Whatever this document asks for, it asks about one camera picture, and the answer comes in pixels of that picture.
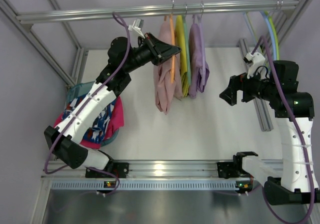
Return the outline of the pink trousers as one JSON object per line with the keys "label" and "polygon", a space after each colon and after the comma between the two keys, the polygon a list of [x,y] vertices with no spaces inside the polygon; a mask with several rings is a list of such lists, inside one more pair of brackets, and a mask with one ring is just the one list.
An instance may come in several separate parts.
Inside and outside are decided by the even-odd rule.
{"label": "pink trousers", "polygon": [[182,99],[182,80],[180,76],[180,54],[175,55],[174,80],[171,81],[172,59],[165,61],[153,68],[154,96],[155,105],[158,110],[165,115],[170,111],[171,103],[174,98]]}

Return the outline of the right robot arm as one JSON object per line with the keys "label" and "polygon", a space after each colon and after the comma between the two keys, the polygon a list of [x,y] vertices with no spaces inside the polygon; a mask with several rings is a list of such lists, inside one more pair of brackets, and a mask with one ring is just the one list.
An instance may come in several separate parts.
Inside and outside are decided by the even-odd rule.
{"label": "right robot arm", "polygon": [[238,152],[233,156],[237,171],[253,176],[263,187],[271,205],[307,204],[319,202],[319,185],[313,172],[311,131],[314,102],[307,92],[298,91],[299,66],[292,61],[274,61],[276,75],[262,79],[260,73],[252,77],[246,73],[233,75],[220,98],[233,106],[237,92],[242,102],[255,98],[269,102],[274,110],[282,145],[282,172],[265,165],[255,152]]}

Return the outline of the orange hanger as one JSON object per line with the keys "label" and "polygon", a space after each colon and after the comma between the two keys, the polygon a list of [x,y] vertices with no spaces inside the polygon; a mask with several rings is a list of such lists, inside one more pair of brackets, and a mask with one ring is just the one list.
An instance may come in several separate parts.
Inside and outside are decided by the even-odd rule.
{"label": "orange hanger", "polygon": [[[174,9],[174,5],[175,5],[175,0],[171,0],[172,3],[172,10]],[[169,17],[169,26],[170,26],[170,33],[171,33],[171,44],[174,46],[175,45],[175,31],[174,31],[174,22],[173,22],[173,12],[170,13]],[[172,84],[174,82],[175,79],[175,57],[171,58],[171,71],[170,71],[170,83]]]}

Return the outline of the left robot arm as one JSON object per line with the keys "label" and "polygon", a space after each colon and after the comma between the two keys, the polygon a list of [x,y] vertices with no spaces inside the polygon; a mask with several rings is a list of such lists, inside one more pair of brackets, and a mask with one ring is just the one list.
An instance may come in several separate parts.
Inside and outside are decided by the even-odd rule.
{"label": "left robot arm", "polygon": [[104,108],[114,101],[131,81],[130,72],[151,62],[163,64],[181,52],[180,47],[165,43],[151,33],[138,38],[132,47],[130,37],[117,37],[107,52],[108,64],[100,72],[88,94],[56,127],[48,126],[44,135],[53,155],[65,167],[85,167],[106,171],[113,159],[100,150],[81,144],[86,131]]}

